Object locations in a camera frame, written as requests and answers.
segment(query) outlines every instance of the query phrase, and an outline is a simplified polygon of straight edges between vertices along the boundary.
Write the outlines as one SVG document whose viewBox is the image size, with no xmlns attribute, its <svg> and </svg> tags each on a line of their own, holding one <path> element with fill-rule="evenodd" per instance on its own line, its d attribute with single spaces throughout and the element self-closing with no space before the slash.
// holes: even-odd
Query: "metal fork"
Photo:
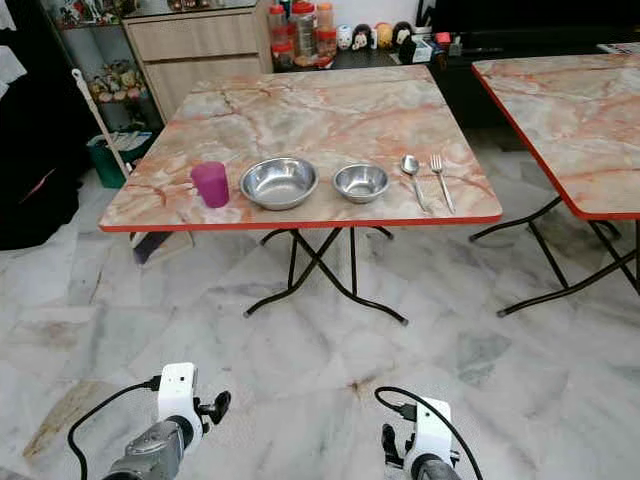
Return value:
<svg viewBox="0 0 640 480">
<path fill-rule="evenodd" d="M 444 175 L 442 174 L 442 170 L 442 158 L 440 158 L 440 154 L 431 154 L 431 171 L 435 173 L 438 176 L 438 180 L 440 180 L 442 193 L 444 193 L 444 198 L 447 200 L 449 210 L 451 211 L 451 213 L 456 213 L 456 207 L 453 206 L 453 200 L 451 199 L 451 195 L 449 194 L 449 189 L 447 188 L 447 184 L 444 183 Z"/>
</svg>

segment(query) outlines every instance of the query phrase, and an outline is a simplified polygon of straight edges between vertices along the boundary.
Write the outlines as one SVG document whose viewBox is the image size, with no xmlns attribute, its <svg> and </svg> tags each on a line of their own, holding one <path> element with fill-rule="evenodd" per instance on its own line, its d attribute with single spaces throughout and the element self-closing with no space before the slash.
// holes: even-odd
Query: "red table edge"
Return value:
<svg viewBox="0 0 640 480">
<path fill-rule="evenodd" d="M 502 212 L 486 217 L 445 217 L 412 218 L 397 220 L 333 220 L 326 222 L 273 222 L 273 223 L 208 223 L 178 225 L 99 225 L 103 232 L 194 232 L 226 230 L 292 230 L 296 228 L 336 228 L 336 227 L 409 227 L 428 225 L 474 225 L 495 223 L 502 218 Z"/>
<path fill-rule="evenodd" d="M 589 221 L 589 220 L 638 220 L 638 219 L 640 219 L 640 213 L 626 213 L 626 212 L 625 213 L 621 213 L 621 212 L 589 213 L 589 212 L 585 212 L 583 210 L 580 210 L 580 208 L 578 208 L 578 206 L 573 202 L 573 200 L 571 199 L 569 194 L 565 191 L 565 189 L 562 188 L 562 185 L 560 184 L 558 179 L 555 177 L 555 175 L 553 174 L 553 172 L 551 171 L 549 166 L 546 164 L 546 162 L 542 158 L 542 155 L 540 155 L 540 153 L 538 153 L 536 148 L 529 141 L 529 139 L 527 138 L 525 133 L 520 129 L 520 127 L 516 123 L 515 119 L 511 116 L 511 114 L 506 109 L 504 104 L 500 101 L 500 99 L 496 96 L 496 94 L 493 93 L 493 90 L 491 90 L 491 87 L 486 82 L 486 80 L 484 78 L 482 78 L 482 73 L 480 73 L 478 71 L 478 69 L 476 68 L 476 66 L 474 64 L 471 64 L 471 70 L 473 71 L 473 73 L 476 76 L 476 78 L 478 80 L 480 80 L 480 83 L 482 84 L 484 89 L 487 91 L 487 93 L 489 93 L 489 96 L 493 99 L 494 103 L 498 106 L 498 108 L 500 108 L 500 110 L 502 111 L 504 116 L 507 117 L 507 120 L 509 121 L 509 124 L 516 131 L 516 133 L 520 137 L 520 140 L 522 140 L 524 142 L 524 144 L 527 146 L 527 149 L 529 150 L 531 155 L 533 155 L 533 157 L 538 162 L 538 166 L 542 169 L 542 171 L 545 173 L 545 175 L 547 176 L 549 181 L 553 184 L 553 186 L 555 187 L 556 191 L 562 197 L 562 200 L 564 201 L 564 203 L 567 205 L 567 207 L 569 207 L 569 210 L 571 210 L 571 213 L 573 213 L 576 217 L 578 217 L 578 218 L 580 218 L 582 220 L 586 220 L 586 221 Z"/>
</svg>

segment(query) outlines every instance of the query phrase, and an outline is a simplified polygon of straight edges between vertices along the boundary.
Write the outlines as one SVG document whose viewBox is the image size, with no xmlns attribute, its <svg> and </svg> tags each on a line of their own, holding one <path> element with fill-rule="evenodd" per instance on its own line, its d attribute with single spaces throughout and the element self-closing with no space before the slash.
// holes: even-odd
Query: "marble floor tile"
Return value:
<svg viewBox="0 0 640 480">
<path fill-rule="evenodd" d="M 554 197 L 513 132 L 468 138 L 505 220 Z M 485 478 L 626 478 L 640 468 L 640 299 L 622 273 L 498 318 L 559 286 L 526 227 L 475 243 L 482 227 L 393 228 L 392 241 L 357 229 L 358 293 L 408 326 L 342 296 L 319 270 L 245 318 L 286 288 L 290 237 L 260 246 L 267 232 L 198 233 L 193 249 L 141 269 L 126 235 L 96 227 L 114 193 L 90 173 L 69 225 L 41 247 L 0 252 L 0 480 L 77 477 L 65 439 L 73 421 L 176 361 L 197 364 L 203 400 L 233 396 L 178 479 L 400 478 L 383 463 L 381 427 L 396 427 L 404 452 L 411 424 L 375 401 L 381 385 L 449 402 Z M 564 207 L 537 224 L 572 280 L 610 261 Z M 633 248 L 632 225 L 617 225 L 616 247 Z M 303 234 L 318 248 L 329 231 Z M 350 288 L 348 230 L 323 258 Z M 299 274 L 301 248 L 296 262 Z M 150 424 L 155 399 L 133 393 L 78 432 L 90 478 Z M 473 478 L 464 456 L 457 470 Z"/>
</svg>

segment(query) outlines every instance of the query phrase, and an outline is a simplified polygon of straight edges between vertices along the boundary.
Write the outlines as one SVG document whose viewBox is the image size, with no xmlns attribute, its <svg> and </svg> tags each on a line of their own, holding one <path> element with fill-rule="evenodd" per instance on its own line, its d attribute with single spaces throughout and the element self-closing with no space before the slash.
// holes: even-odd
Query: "stainless steel bowl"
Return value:
<svg viewBox="0 0 640 480">
<path fill-rule="evenodd" d="M 317 185 L 315 167 L 299 158 L 265 160 L 249 168 L 240 179 L 242 193 L 268 210 L 300 205 Z"/>
<path fill-rule="evenodd" d="M 389 188 L 389 177 L 375 165 L 349 165 L 333 176 L 333 186 L 353 203 L 369 203 Z"/>
</svg>

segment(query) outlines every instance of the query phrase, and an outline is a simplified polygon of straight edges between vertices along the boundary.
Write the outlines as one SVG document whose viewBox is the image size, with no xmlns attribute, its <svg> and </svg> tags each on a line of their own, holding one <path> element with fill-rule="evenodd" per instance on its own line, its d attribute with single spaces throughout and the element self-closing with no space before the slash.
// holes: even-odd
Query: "purple plastic cup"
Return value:
<svg viewBox="0 0 640 480">
<path fill-rule="evenodd" d="M 191 178 L 207 207 L 223 207 L 229 201 L 229 184 L 222 163 L 201 163 L 191 170 Z"/>
</svg>

